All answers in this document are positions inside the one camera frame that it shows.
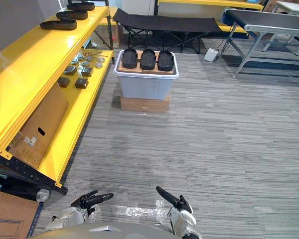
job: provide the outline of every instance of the box handle hole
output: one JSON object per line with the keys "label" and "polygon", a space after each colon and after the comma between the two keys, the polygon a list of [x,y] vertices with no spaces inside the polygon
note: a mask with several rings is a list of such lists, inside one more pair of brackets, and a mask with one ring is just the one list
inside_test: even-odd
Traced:
{"label": "box handle hole", "polygon": [[41,135],[45,135],[45,132],[43,131],[43,129],[41,129],[40,127],[38,128],[38,131],[39,131],[39,133],[41,134]]}

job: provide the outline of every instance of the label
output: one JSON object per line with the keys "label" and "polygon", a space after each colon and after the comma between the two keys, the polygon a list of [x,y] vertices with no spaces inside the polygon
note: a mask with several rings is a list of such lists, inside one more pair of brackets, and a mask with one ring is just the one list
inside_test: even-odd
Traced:
{"label": "label", "polygon": [[29,143],[30,142],[30,139],[26,136],[24,139],[23,139],[24,142],[26,143]]}
{"label": "label", "polygon": [[33,147],[36,141],[37,141],[36,137],[33,136],[31,141],[29,142],[30,146]]}

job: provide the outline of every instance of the white electrical box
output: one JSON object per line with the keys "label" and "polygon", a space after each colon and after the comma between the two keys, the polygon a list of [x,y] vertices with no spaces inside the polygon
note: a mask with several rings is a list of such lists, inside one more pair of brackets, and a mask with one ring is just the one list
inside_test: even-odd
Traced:
{"label": "white electrical box", "polygon": [[217,56],[217,54],[218,54],[218,51],[216,51],[212,48],[209,48],[208,51],[206,52],[206,55],[205,55],[204,59],[206,61],[213,62],[215,57]]}

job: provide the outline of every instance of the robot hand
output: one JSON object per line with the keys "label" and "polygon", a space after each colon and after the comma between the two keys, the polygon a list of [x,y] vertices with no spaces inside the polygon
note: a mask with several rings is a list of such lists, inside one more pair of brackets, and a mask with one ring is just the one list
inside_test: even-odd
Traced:
{"label": "robot hand", "polygon": [[86,209],[88,211],[88,216],[95,211],[95,208],[91,208],[95,204],[105,202],[113,197],[113,193],[107,193],[95,196],[99,190],[94,190],[90,193],[84,194],[78,197],[71,203],[71,207],[76,207],[78,209]]}
{"label": "robot hand", "polygon": [[96,193],[98,193],[98,190],[94,190],[75,199],[71,203],[71,207],[63,210],[58,217],[52,217],[52,222],[47,225],[45,230],[51,231],[85,223],[88,216],[95,211],[95,208],[92,208],[92,206],[105,202],[113,197],[113,193],[98,196],[94,195]]}
{"label": "robot hand", "polygon": [[193,209],[185,198],[180,195],[178,199],[159,186],[156,187],[156,190],[173,205],[168,212],[173,233],[182,239],[202,239],[200,231],[196,228]]}

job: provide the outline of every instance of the metal table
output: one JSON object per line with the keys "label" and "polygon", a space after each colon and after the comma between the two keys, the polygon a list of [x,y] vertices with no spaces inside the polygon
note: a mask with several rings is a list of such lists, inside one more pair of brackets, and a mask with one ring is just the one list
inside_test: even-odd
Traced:
{"label": "metal table", "polygon": [[[225,13],[234,19],[235,23],[224,47],[221,50],[221,55],[228,49],[228,44],[231,44],[235,50],[243,57],[243,61],[238,67],[234,78],[241,71],[243,66],[249,61],[271,62],[271,63],[285,63],[299,65],[298,60],[283,59],[283,58],[269,58],[269,57],[253,57],[252,53],[260,43],[263,36],[267,33],[284,33],[299,35],[299,16],[291,16],[286,14],[278,14],[271,12],[259,12],[248,10],[227,9]],[[255,38],[254,45],[250,48],[247,55],[245,55],[239,47],[234,43],[232,36],[237,26],[241,26],[245,31]],[[273,41],[262,41],[262,43],[282,44],[299,46],[299,44],[281,43]]]}
{"label": "metal table", "polygon": [[[296,3],[291,3],[291,2],[285,2],[285,1],[277,1],[277,4],[275,6],[275,8],[273,9],[272,12],[277,12],[278,9],[281,9],[285,12],[287,12],[289,15],[297,15],[299,16],[299,4]],[[275,40],[275,38],[277,37],[277,34],[273,34],[273,36],[271,37],[270,41]],[[287,43],[290,43],[291,40],[295,37],[295,35],[291,35],[291,37],[289,38],[289,40],[287,41]],[[266,44],[266,46],[264,47],[263,51],[267,51],[268,47],[270,46],[270,43]]]}

